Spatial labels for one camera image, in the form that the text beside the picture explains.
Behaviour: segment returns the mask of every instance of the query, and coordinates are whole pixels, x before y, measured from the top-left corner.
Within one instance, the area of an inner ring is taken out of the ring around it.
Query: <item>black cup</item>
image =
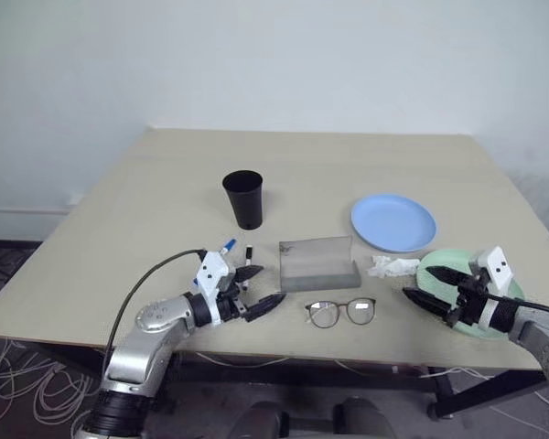
[[[263,178],[254,171],[236,171],[221,181],[226,189],[236,222],[245,230],[263,223]]]

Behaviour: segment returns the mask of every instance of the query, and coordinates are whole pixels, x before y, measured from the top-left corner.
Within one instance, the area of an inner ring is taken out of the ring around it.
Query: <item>tissue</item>
[[[397,277],[415,274],[420,261],[418,259],[393,259],[389,256],[372,256],[374,266],[366,273],[374,277]]]

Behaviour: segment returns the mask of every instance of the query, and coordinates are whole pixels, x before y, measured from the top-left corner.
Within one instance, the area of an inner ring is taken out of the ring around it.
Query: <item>white table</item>
[[[264,224],[236,226],[221,179],[236,169],[264,177]],[[461,335],[365,273],[380,252],[350,225],[354,202],[374,193],[413,198],[435,216],[438,233],[419,257],[441,248],[500,245],[528,299],[549,305],[549,233],[482,148],[463,135],[283,134],[153,130],[145,133],[41,245],[0,293],[0,337],[102,346],[124,296],[153,264],[230,238],[243,262],[254,246],[266,269],[252,300],[278,288],[278,242],[354,235],[362,288],[288,294],[248,324],[204,327],[185,349],[391,364],[539,369],[505,341]],[[182,259],[151,278],[126,310],[119,339],[149,301],[186,292],[198,261]],[[367,326],[342,317],[332,329],[306,323],[317,299],[370,296]]]

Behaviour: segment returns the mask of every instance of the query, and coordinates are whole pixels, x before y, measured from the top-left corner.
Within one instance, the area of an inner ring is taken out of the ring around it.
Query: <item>light blue plastic plate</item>
[[[351,223],[370,245],[386,252],[416,252],[436,236],[433,216],[400,195],[370,195],[356,203]]]

